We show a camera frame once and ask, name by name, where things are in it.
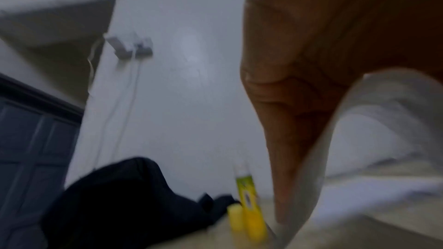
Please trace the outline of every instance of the black cloth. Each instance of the black cloth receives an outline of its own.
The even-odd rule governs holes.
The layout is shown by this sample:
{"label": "black cloth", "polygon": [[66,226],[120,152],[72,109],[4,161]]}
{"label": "black cloth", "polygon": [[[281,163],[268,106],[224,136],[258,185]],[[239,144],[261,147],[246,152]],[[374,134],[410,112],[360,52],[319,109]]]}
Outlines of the black cloth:
{"label": "black cloth", "polygon": [[136,157],[75,182],[40,226],[49,249],[144,249],[213,225],[235,202],[232,196],[204,195],[199,202],[179,196],[154,161]]}

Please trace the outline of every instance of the door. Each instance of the door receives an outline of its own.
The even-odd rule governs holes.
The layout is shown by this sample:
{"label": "door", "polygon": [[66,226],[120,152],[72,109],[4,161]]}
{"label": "door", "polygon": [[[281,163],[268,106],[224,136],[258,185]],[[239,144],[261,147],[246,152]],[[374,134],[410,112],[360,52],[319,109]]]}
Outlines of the door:
{"label": "door", "polygon": [[80,127],[34,105],[0,95],[0,249],[46,247],[38,222],[63,190]]}

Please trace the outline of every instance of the palm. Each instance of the palm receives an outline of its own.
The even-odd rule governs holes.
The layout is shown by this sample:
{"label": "palm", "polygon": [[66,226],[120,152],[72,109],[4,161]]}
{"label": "palm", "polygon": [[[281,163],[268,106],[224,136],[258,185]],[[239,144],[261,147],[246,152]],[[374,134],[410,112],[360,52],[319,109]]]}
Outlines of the palm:
{"label": "palm", "polygon": [[242,81],[265,129],[277,217],[300,162],[362,74],[443,70],[442,0],[246,0]]}

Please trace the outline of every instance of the glue stick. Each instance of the glue stick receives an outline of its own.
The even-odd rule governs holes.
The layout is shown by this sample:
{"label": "glue stick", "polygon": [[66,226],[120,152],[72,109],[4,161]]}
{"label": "glue stick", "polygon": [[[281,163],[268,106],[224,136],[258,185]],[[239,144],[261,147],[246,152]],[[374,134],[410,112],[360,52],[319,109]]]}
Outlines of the glue stick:
{"label": "glue stick", "polygon": [[238,159],[234,164],[240,202],[243,206],[243,219],[246,232],[254,242],[265,241],[268,237],[266,223],[259,205],[259,197],[255,191],[249,166],[244,159]]}

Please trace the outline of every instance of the human hand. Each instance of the human hand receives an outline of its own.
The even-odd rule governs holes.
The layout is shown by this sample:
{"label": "human hand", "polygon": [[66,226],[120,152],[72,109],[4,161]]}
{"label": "human hand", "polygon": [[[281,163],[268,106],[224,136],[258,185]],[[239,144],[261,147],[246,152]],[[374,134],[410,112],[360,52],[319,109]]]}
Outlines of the human hand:
{"label": "human hand", "polygon": [[240,73],[264,127],[278,221],[300,164],[356,79],[395,66],[443,77],[442,2],[245,1]]}

